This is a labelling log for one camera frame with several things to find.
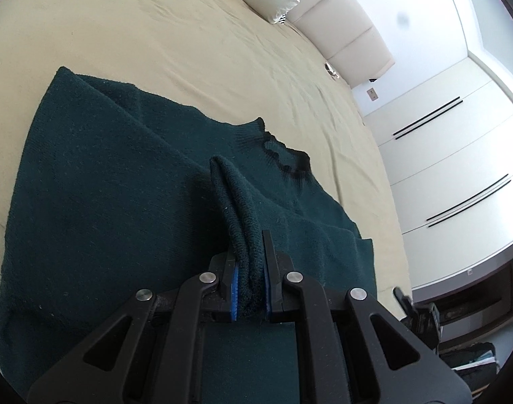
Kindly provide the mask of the wall socket plate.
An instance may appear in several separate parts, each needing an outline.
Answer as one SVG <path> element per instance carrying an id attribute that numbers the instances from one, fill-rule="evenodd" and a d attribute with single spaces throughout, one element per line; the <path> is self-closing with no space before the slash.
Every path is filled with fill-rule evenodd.
<path id="1" fill-rule="evenodd" d="M 379 98 L 378 94 L 376 93 L 375 89 L 369 89 L 367 90 L 367 94 L 371 101 L 375 101 Z"/>

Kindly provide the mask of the beige bed sheet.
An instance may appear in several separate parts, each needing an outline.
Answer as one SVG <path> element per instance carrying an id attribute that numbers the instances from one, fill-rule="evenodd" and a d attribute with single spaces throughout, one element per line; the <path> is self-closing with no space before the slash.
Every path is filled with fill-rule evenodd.
<path id="1" fill-rule="evenodd" d="M 242 0 L 0 0 L 0 269 L 16 171 L 33 115 L 67 67 L 136 85 L 232 124 L 262 119 L 310 158 L 327 193 L 372 239 L 378 299 L 411 288 L 382 157 L 347 83 L 290 25 Z"/>

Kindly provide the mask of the small item on bed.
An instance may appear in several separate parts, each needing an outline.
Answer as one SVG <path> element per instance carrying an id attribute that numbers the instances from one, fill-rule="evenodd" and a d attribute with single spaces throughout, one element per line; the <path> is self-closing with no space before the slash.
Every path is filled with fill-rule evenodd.
<path id="1" fill-rule="evenodd" d="M 341 77 L 340 74 L 338 74 L 337 70 L 331 66 L 328 62 L 324 64 L 325 70 L 328 72 L 328 74 L 333 77 L 334 79 L 339 79 Z"/>

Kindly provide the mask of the black tripod equipment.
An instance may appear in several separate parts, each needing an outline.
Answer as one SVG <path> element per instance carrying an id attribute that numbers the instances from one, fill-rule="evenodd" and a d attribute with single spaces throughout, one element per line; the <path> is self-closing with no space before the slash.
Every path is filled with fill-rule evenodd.
<path id="1" fill-rule="evenodd" d="M 407 296 L 400 287 L 395 287 L 392 293 L 405 314 L 401 322 L 429 349 L 437 353 L 442 336 L 437 306 L 434 303 L 414 304 L 410 296 Z"/>

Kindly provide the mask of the dark green knit sweater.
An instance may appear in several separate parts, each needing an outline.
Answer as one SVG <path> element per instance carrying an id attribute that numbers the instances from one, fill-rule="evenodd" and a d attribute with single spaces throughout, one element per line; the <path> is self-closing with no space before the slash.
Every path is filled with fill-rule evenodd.
<path id="1" fill-rule="evenodd" d="M 213 121 L 135 86 L 60 68 L 23 149 L 6 225 L 0 366 L 33 382 L 143 288 L 234 255 L 235 317 L 205 335 L 206 403 L 296 403 L 295 330 L 264 320 L 263 231 L 325 287 L 377 291 L 372 241 L 309 156 L 256 120 Z"/>

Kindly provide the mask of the beige padded headboard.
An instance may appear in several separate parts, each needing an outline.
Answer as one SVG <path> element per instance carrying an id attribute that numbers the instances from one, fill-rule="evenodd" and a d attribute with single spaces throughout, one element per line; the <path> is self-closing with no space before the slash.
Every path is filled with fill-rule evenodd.
<path id="1" fill-rule="evenodd" d="M 355 88 L 383 76 L 394 58 L 357 0 L 300 0 L 287 20 Z"/>

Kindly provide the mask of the white wardrobe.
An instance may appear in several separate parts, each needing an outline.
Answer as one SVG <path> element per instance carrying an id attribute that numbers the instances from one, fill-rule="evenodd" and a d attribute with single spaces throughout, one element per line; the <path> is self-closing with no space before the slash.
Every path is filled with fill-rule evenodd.
<path id="1" fill-rule="evenodd" d="M 364 119 L 391 184 L 414 289 L 513 243 L 513 103 L 466 58 Z"/>

